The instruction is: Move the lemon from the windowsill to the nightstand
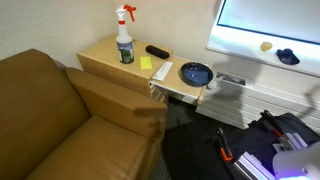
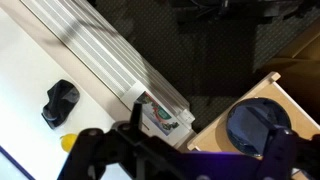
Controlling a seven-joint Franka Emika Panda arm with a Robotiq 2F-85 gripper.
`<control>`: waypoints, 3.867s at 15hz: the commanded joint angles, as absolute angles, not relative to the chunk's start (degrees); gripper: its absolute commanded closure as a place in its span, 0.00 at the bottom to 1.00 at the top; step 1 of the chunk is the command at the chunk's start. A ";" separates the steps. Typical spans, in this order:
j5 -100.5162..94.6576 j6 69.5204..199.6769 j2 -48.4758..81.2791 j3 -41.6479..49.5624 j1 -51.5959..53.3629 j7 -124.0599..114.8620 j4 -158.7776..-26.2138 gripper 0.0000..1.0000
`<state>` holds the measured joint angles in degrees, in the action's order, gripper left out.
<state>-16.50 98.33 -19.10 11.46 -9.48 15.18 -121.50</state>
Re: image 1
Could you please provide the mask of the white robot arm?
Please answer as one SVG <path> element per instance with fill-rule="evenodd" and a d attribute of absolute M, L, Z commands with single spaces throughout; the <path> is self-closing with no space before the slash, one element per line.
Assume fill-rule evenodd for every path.
<path fill-rule="evenodd" d="M 320 180 L 320 142 L 279 152 L 272 161 L 276 180 Z"/>

